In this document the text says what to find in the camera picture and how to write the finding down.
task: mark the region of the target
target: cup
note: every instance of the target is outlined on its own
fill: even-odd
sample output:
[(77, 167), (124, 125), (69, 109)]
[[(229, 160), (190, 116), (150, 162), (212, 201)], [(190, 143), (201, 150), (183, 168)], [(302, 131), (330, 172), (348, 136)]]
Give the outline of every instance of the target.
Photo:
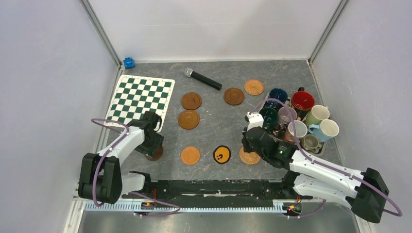
[(277, 112), (277, 114), (279, 115), (278, 123), (280, 125), (280, 128), (282, 128), (283, 125), (285, 125), (285, 124), (287, 125), (292, 121), (290, 116), (289, 116), (288, 110), (292, 114), (292, 120), (297, 119), (297, 113), (293, 108), (291, 108), (291, 107), (281, 107), (279, 109), (279, 112)]
[(307, 151), (314, 151), (322, 148), (322, 144), (319, 142), (319, 139), (312, 134), (306, 135), (302, 139), (302, 147)]
[(319, 125), (322, 120), (328, 119), (330, 112), (327, 107), (322, 105), (315, 105), (306, 116), (306, 125)]
[[(308, 128), (300, 120), (293, 121), (296, 125), (296, 138), (299, 140), (308, 134)], [(288, 128), (285, 133), (285, 140), (289, 142), (294, 142), (293, 124), (289, 123)]]
[(315, 135), (319, 142), (326, 142), (339, 133), (339, 126), (333, 120), (322, 120), (319, 125), (309, 125), (309, 133)]
[(299, 88), (299, 91), (296, 92), (291, 99), (291, 107), (301, 119), (303, 119), (315, 105), (315, 98), (304, 90), (302, 87)]
[[(269, 98), (277, 99), (280, 102), (285, 103), (288, 99), (288, 94), (281, 88), (274, 88), (269, 92)], [(270, 100), (266, 102), (266, 105), (275, 109), (279, 109), (282, 106), (280, 103)]]
[(279, 118), (277, 111), (273, 108), (262, 108), (259, 113), (263, 117), (263, 128), (273, 131)]

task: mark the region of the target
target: brown coaster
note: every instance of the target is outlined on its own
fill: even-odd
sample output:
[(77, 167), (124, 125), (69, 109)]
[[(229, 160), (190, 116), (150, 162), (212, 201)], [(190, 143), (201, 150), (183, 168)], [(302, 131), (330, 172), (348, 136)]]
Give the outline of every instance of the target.
[(190, 92), (182, 97), (182, 106), (187, 110), (198, 109), (202, 105), (202, 97), (199, 94)]
[(255, 152), (246, 153), (243, 151), (243, 147), (239, 151), (240, 159), (246, 164), (257, 164), (260, 161), (260, 156)]
[(252, 96), (260, 95), (265, 90), (265, 86), (263, 85), (263, 83), (257, 79), (248, 80), (245, 83), (244, 88), (245, 91)]
[(156, 161), (156, 160), (159, 160), (160, 157), (162, 157), (162, 155), (163, 155), (163, 147), (159, 147), (154, 151), (154, 158), (149, 157), (149, 156), (145, 156), (145, 157), (149, 161)]
[(182, 127), (183, 129), (191, 130), (196, 128), (196, 126), (199, 124), (200, 117), (197, 112), (193, 110), (186, 110), (179, 115), (177, 121), (179, 122), (180, 127)]
[(223, 98), (230, 105), (239, 105), (244, 100), (244, 93), (238, 88), (229, 88), (224, 92)]
[(180, 154), (184, 164), (193, 165), (197, 163), (200, 159), (200, 152), (196, 147), (186, 147)]

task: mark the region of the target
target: checkerboard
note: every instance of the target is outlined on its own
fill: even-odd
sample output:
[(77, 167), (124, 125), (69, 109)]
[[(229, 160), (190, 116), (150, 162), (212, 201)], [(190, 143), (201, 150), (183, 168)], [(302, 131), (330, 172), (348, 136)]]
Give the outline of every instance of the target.
[[(132, 119), (139, 120), (146, 111), (157, 113), (164, 122), (170, 97), (174, 87), (174, 80), (150, 77), (122, 75), (116, 86), (115, 94), (106, 119), (116, 120), (125, 124)], [(120, 125), (106, 123), (107, 126)], [(159, 123), (155, 130), (160, 132)]]

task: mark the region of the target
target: wall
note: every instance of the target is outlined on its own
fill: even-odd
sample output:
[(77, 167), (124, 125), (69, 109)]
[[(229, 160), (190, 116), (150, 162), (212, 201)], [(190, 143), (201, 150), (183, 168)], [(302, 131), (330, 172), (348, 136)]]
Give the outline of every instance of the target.
[(0, 232), (62, 232), (116, 68), (78, 1), (0, 1)]
[(350, 1), (314, 62), (341, 127), (336, 140), (345, 165), (377, 169), (404, 212), (383, 214), (374, 226), (382, 233), (409, 232), (412, 217), (411, 8), (409, 0)]
[(306, 59), (339, 0), (89, 0), (121, 58)]

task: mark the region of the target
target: light blue mug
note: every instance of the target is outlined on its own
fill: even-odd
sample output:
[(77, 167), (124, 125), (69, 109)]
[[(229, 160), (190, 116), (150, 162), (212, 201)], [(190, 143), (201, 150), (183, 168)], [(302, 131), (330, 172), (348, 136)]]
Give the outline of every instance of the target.
[(339, 126), (333, 120), (322, 120), (319, 125), (309, 125), (309, 133), (315, 135), (319, 142), (326, 142), (339, 133)]

